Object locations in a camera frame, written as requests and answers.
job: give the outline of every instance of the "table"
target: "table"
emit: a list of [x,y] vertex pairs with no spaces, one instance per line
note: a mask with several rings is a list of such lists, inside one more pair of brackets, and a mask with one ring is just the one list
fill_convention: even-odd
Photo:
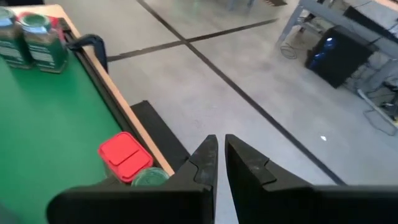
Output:
[[[67,41],[80,34],[61,6],[12,7],[65,20]],[[69,52],[61,74],[18,70],[0,60],[0,203],[21,223],[45,223],[57,193],[105,178],[98,146],[129,131],[174,174],[90,47]]]
[[[377,0],[375,1],[378,4],[382,4],[383,6],[389,6],[391,4],[387,3],[386,0]],[[324,20],[336,25],[336,26],[342,26],[351,32],[357,33],[359,36],[364,38],[365,40],[369,42],[373,42],[373,45],[375,45],[380,52],[383,54],[387,55],[390,60],[385,63],[380,71],[377,73],[377,77],[379,78],[387,78],[394,70],[398,67],[397,65],[397,59],[398,59],[398,45],[384,37],[380,37],[379,34],[373,32],[372,30],[369,30],[367,27],[364,27],[355,21],[352,21],[351,19],[348,19],[345,16],[342,16],[340,13],[335,12],[333,9],[329,8],[328,6],[324,6],[322,4],[317,3],[315,0],[300,0],[299,3],[297,4],[296,9],[292,13],[290,19],[288,20],[286,26],[284,27],[277,44],[283,43],[287,35],[290,33],[292,30],[293,26],[299,25],[302,26],[306,29],[309,29],[310,27],[306,25],[306,23],[300,19],[301,13],[307,10],[311,14],[324,18]],[[362,85],[358,88],[358,94],[360,97],[362,97],[370,106],[372,106],[381,116],[384,120],[386,120],[391,126],[395,127],[394,134],[398,130],[398,126],[395,125],[395,123],[388,117],[381,109],[379,109],[362,91],[363,87],[367,83],[362,83]]]
[[395,2],[392,2],[390,0],[373,0],[379,4],[382,4],[383,6],[386,6],[392,10],[398,11],[398,4]]

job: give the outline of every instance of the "glass jar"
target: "glass jar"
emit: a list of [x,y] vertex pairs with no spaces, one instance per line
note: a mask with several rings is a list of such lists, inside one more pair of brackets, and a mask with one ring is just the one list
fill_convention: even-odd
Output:
[[141,170],[132,180],[131,185],[137,186],[158,186],[164,184],[169,175],[161,168],[150,167]]
[[22,26],[16,21],[16,15],[4,7],[0,7],[0,55],[11,67],[33,66]]
[[44,72],[60,73],[67,63],[67,49],[57,27],[49,17],[26,14],[20,18],[25,41],[38,68]]

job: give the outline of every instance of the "concrete floor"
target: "concrete floor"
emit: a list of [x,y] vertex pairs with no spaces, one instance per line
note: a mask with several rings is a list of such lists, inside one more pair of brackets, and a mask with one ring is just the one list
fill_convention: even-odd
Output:
[[[221,72],[347,184],[398,184],[398,138],[375,130],[363,116],[368,105],[345,88],[334,89],[303,66],[317,38],[292,34],[297,59],[274,44],[297,0],[272,7],[244,0],[228,11],[226,0],[145,0],[189,39],[277,19],[226,35],[125,58],[109,64],[111,78],[131,105],[149,100],[182,144],[193,152],[208,134],[220,147],[232,133],[313,184],[334,184],[305,154],[198,57]],[[60,4],[82,34],[102,36],[108,55],[178,41],[136,0],[47,0]],[[217,223],[237,223],[220,151]]]

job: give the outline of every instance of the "red lid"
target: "red lid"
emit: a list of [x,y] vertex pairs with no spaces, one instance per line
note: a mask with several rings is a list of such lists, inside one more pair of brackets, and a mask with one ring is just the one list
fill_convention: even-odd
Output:
[[154,163],[152,156],[127,132],[102,143],[98,154],[123,182],[131,182],[139,171]]

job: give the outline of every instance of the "black floor line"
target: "black floor line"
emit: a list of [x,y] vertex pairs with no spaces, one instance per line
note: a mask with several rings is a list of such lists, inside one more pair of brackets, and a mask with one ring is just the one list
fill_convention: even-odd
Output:
[[126,52],[126,53],[121,53],[121,54],[115,55],[115,56],[109,56],[108,57],[108,62],[114,62],[114,61],[122,60],[122,59],[125,59],[125,58],[130,58],[130,57],[134,57],[134,56],[138,56],[138,55],[143,55],[143,54],[155,52],[155,51],[158,51],[158,50],[163,50],[163,49],[175,47],[175,46],[178,46],[178,45],[183,45],[183,42],[181,40],[178,40],[178,41],[170,42],[170,43],[167,43],[167,44],[161,44],[161,45],[158,45],[158,46],[148,47],[148,48],[141,49],[141,50],[133,50],[133,51]]
[[191,43],[191,42],[195,42],[195,41],[199,41],[199,40],[206,40],[206,39],[209,39],[209,38],[212,38],[212,37],[218,37],[218,36],[225,35],[225,34],[231,34],[233,32],[237,32],[237,31],[242,31],[242,30],[246,30],[246,29],[250,29],[250,28],[264,26],[264,25],[271,24],[271,23],[276,22],[276,21],[278,21],[278,19],[270,19],[270,20],[267,20],[267,21],[257,22],[255,24],[250,24],[250,25],[246,25],[246,26],[233,28],[233,29],[223,30],[223,31],[220,31],[220,32],[212,33],[212,34],[201,35],[199,37],[189,38],[189,39],[187,39],[187,41],[189,43]]
[[226,82],[237,94],[239,94],[246,102],[248,102],[258,113],[261,114],[273,127],[285,136],[297,149],[305,154],[315,165],[319,167],[327,176],[330,177],[336,184],[346,185],[346,183],[339,178],[333,171],[331,171],[321,160],[312,154],[299,140],[297,140],[292,133],[286,130],[278,123],[266,110],[264,110],[254,99],[245,93],[234,81],[228,78],[216,65],[214,65],[206,56],[204,56],[198,49],[188,42],[181,34],[179,34],[168,22],[161,18],[148,4],[143,0],[137,2],[151,13],[160,23],[162,23],[171,33],[178,37],[197,57],[199,57],[209,68],[211,68],[224,82]]

